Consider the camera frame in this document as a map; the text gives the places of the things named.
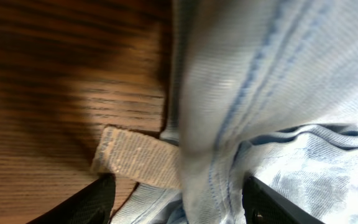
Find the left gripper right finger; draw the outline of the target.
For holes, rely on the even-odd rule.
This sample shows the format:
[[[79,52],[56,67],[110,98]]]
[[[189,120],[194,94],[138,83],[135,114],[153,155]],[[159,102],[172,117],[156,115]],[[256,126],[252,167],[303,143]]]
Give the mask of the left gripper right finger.
[[[253,176],[244,179],[242,206],[248,224],[323,224]]]

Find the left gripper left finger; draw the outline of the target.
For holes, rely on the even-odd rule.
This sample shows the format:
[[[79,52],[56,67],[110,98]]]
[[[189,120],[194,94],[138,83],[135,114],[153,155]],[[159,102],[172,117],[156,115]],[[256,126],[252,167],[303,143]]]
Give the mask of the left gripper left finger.
[[[29,224],[108,224],[116,196],[116,178],[104,174]]]

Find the light blue printed t-shirt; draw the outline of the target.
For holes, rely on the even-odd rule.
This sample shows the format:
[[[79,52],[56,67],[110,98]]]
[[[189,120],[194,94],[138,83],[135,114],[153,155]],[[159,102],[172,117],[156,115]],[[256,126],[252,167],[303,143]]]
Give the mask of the light blue printed t-shirt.
[[[113,223],[245,223],[251,175],[358,223],[358,0],[174,1],[160,139],[108,126],[93,159],[139,186]]]

